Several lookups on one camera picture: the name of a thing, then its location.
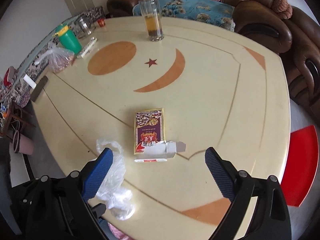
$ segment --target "orange triangle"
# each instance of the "orange triangle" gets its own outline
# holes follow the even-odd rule
[[[264,56],[262,56],[261,54],[259,54],[258,52],[255,52],[252,49],[249,49],[247,47],[244,46],[244,48],[256,59],[256,61],[258,61],[258,63],[261,65],[261,67],[266,70],[266,61]]]
[[[207,224],[218,225],[226,214],[229,206],[230,200],[221,198],[207,205],[182,211],[181,213]]]

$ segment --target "clear plastic bag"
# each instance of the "clear plastic bag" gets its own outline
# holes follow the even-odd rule
[[[106,177],[97,191],[97,198],[106,202],[112,215],[119,220],[127,220],[135,212],[135,205],[131,203],[132,191],[121,187],[124,181],[125,165],[123,148],[112,140],[98,139],[97,152],[100,154],[105,147],[113,151],[113,163]]]
[[[47,57],[49,60],[50,70],[53,73],[59,73],[72,64],[75,54],[69,49],[59,48],[55,45],[51,45],[51,48],[35,61],[35,65],[39,65],[45,57]]]

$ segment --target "gray floor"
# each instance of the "gray floor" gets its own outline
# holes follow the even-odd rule
[[[31,104],[27,106],[30,112],[33,112]],[[32,122],[36,125],[35,129],[25,130],[25,135],[33,139],[35,150],[32,156],[29,156],[31,168],[35,177],[49,175],[54,178],[64,177],[63,172],[55,162],[50,150],[44,141],[43,135],[37,124],[36,118]],[[308,125],[314,124],[305,111],[293,101],[291,101],[291,132],[299,130]],[[320,129],[316,126],[317,134],[320,135]],[[311,190],[299,208],[289,207],[289,214],[292,225],[292,240],[297,240],[310,223],[310,219],[320,204],[320,171],[316,174],[315,181]]]

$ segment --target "blue gripper pad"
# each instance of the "blue gripper pad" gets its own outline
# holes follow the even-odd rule
[[[228,198],[232,202],[236,196],[234,193],[234,184],[221,164],[222,159],[218,153],[210,147],[205,151],[204,160],[223,197]]]
[[[88,162],[82,169],[83,189],[81,195],[85,202],[94,198],[112,162],[112,150],[105,148],[95,161]]]

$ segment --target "red stool seat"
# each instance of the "red stool seat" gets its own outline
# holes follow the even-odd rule
[[[289,206],[299,207],[306,198],[319,161],[316,128],[310,125],[291,133],[289,154],[281,188]]]

